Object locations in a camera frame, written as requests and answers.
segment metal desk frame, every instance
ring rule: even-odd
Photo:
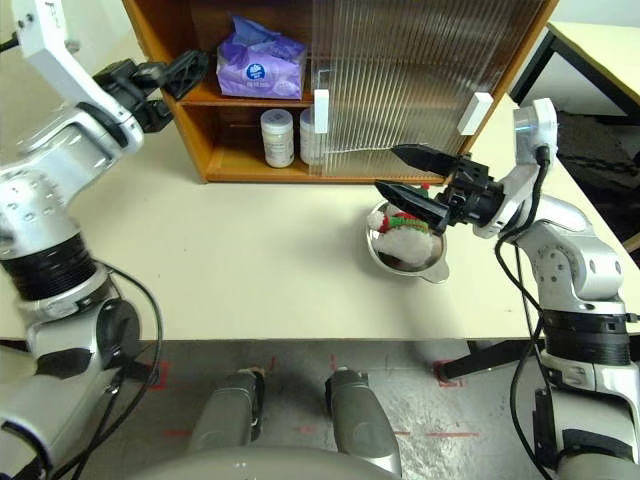
[[[528,342],[528,340],[505,340],[486,347],[487,342],[469,341],[467,342],[469,355],[435,365],[434,373],[440,381],[449,382],[473,373],[506,366],[520,359]],[[544,340],[538,340],[537,345],[540,349],[544,348]],[[631,361],[640,361],[640,335],[630,336],[629,351]]]
[[[518,105],[522,103],[554,53],[569,62],[628,116],[600,115],[597,116],[598,120],[609,124],[640,125],[640,105],[551,30],[547,32],[529,65],[511,90],[510,95],[514,102]]]

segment stainless steel bowl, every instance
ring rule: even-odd
[[[380,202],[373,208],[373,210],[371,210],[370,213],[384,213],[388,204],[389,202],[387,201]],[[445,238],[445,235],[435,237],[438,244],[433,249],[433,252],[427,261],[419,266],[409,265],[402,260],[392,257],[391,255],[376,252],[371,242],[374,238],[378,238],[379,235],[381,235],[379,232],[372,230],[368,225],[366,226],[366,238],[369,253],[371,254],[374,262],[384,270],[407,277],[422,277],[431,283],[442,283],[449,278],[449,266],[446,261],[447,239]]]

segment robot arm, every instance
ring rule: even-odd
[[[557,150],[553,106],[548,99],[534,101],[514,112],[514,123],[516,166],[500,181],[469,157],[399,145],[393,148],[396,155],[448,177],[447,188],[428,199],[403,184],[376,186],[436,234],[448,225],[471,223],[479,237],[499,235],[526,252],[545,333],[541,361],[551,384],[536,392],[536,458],[561,479],[638,478],[640,376],[626,331],[635,316],[626,313],[618,294],[620,263],[573,205],[541,195],[530,218],[541,155],[548,169]]]
[[[147,96],[162,87],[180,98],[207,59],[192,51],[170,65],[126,60],[91,78],[67,51],[60,0],[14,0],[13,9],[25,58],[69,103],[0,169],[0,264],[36,363],[33,376],[0,384],[0,477],[38,478],[65,459],[140,351],[134,307],[93,261],[67,207],[171,120]]]

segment gray floor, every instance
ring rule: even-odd
[[[162,387],[148,393],[120,431],[92,456],[83,478],[120,479],[184,452],[210,392],[230,372],[265,368],[264,429],[256,444],[335,449],[324,382],[347,365],[369,372],[400,444],[404,478],[537,479],[509,416],[513,367],[440,385],[435,361],[468,353],[465,342],[172,342]],[[519,410],[530,435],[535,363]]]

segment wooden cabinet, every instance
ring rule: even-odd
[[[210,73],[204,82],[180,101],[165,96],[194,165],[204,181],[356,183],[373,180],[367,176],[310,174],[309,167],[299,158],[296,158],[291,166],[282,169],[271,168],[264,161],[259,125],[261,113],[269,108],[289,110],[294,116],[297,141],[298,115],[303,109],[313,104],[311,82],[316,72],[311,71],[311,65],[321,64],[323,61],[331,63],[331,58],[319,58],[320,55],[327,55],[326,51],[323,52],[320,48],[322,39],[319,39],[322,32],[319,31],[321,22],[318,21],[318,5],[324,8],[324,4],[319,3],[323,0],[123,1],[142,49],[151,61],[170,62],[183,51],[193,48],[211,52]],[[431,0],[414,1],[429,3]],[[453,1],[472,4],[478,0]],[[501,58],[507,59],[506,64],[501,65],[500,68],[489,66],[498,72],[494,75],[496,78],[491,88],[496,100],[508,88],[557,3],[557,0],[536,1],[539,3],[539,8],[526,22],[524,31],[519,33],[518,41],[512,42],[513,51],[501,54]],[[309,46],[308,70],[305,75],[306,85],[302,100],[239,98],[224,96],[220,93],[215,75],[215,50],[232,32],[229,13],[255,20],[271,30],[282,32]],[[327,19],[324,18],[322,23],[326,24]],[[473,137],[461,138],[460,151],[467,151],[472,142]],[[412,179],[433,182],[441,180],[439,177],[429,175]]]

